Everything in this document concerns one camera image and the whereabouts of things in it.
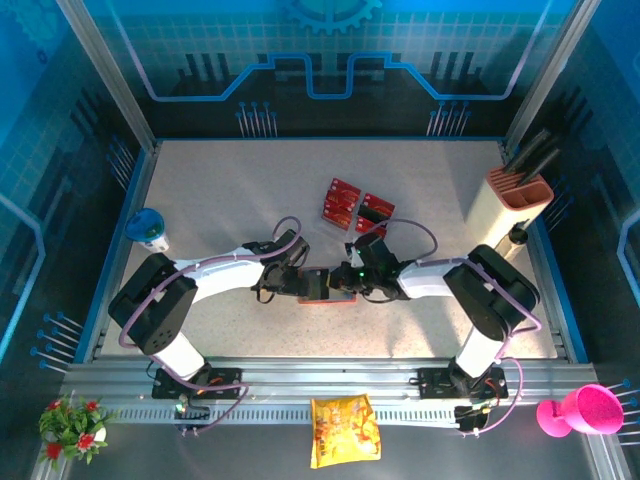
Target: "speckled tabletop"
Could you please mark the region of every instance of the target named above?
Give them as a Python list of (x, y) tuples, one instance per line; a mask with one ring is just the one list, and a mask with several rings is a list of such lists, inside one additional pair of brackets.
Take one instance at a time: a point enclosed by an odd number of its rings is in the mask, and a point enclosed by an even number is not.
[[(145, 205), (165, 218), (174, 259), (219, 255), (250, 241), (269, 240), (277, 221), (296, 215), (311, 245), (309, 266), (338, 265), (340, 241), (319, 219), (322, 200), (337, 176), (396, 205), (396, 216), (430, 227), (440, 242), (433, 256), (466, 255), (476, 245), (464, 223), (486, 171), (499, 165), (495, 142), (419, 140), (165, 141)], [(401, 260), (431, 247), (420, 230), (390, 226), (387, 244)], [(147, 256), (134, 245), (123, 281)], [(535, 283), (526, 251), (516, 267)], [(555, 357), (545, 328), (517, 337), (508, 354)], [(471, 323), (453, 298), (428, 297), (372, 305), (298, 305), (277, 297), (268, 305), (249, 290), (232, 290), (196, 303), (183, 333), (204, 355), (448, 357)], [(111, 322), (102, 354), (120, 348)]]

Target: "chip bag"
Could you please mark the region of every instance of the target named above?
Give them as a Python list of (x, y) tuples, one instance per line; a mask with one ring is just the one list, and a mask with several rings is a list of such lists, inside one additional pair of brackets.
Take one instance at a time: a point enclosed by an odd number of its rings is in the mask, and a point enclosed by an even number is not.
[(311, 468), (380, 460), (380, 430), (368, 395), (311, 400)]

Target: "red packaging box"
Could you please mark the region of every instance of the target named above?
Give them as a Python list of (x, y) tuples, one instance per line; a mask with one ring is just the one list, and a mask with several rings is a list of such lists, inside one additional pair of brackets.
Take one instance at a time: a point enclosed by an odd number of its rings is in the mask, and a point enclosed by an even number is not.
[(352, 202), (354, 207), (356, 206), (356, 203), (358, 203), (358, 200), (360, 200), (361, 190), (347, 182), (343, 182), (339, 178), (334, 178), (331, 181), (331, 187), (329, 187), (329, 190), (342, 195), (344, 198)]
[(324, 208), (322, 209), (322, 218), (342, 230), (349, 230), (353, 215), (347, 210), (340, 208), (337, 203), (325, 200)]
[(386, 216), (387, 218), (391, 218), (391, 216), (393, 215), (393, 211), (396, 209), (396, 206), (393, 203), (382, 200), (381, 198), (376, 197), (375, 195), (371, 195), (370, 193), (365, 193), (362, 204)]
[(328, 202), (335, 203), (340, 208), (346, 210), (347, 212), (353, 212), (353, 209), (356, 207), (356, 202), (352, 202), (350, 199), (345, 197), (344, 195), (335, 192), (333, 190), (329, 190), (327, 192), (327, 196), (325, 200)]
[[(358, 221), (356, 223), (356, 232), (367, 233), (374, 225), (375, 223), (373, 223), (371, 220), (367, 220), (364, 217), (358, 216)], [(374, 230), (374, 232), (382, 238), (387, 236), (387, 229), (384, 227), (378, 227)]]

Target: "knife block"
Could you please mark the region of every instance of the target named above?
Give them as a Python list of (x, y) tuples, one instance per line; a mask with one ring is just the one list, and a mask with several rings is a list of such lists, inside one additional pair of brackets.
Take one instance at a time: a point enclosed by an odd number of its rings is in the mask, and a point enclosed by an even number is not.
[(478, 243), (495, 248), (515, 224), (529, 225), (553, 200), (541, 175), (518, 187), (522, 173), (489, 170), (467, 214), (466, 223)]

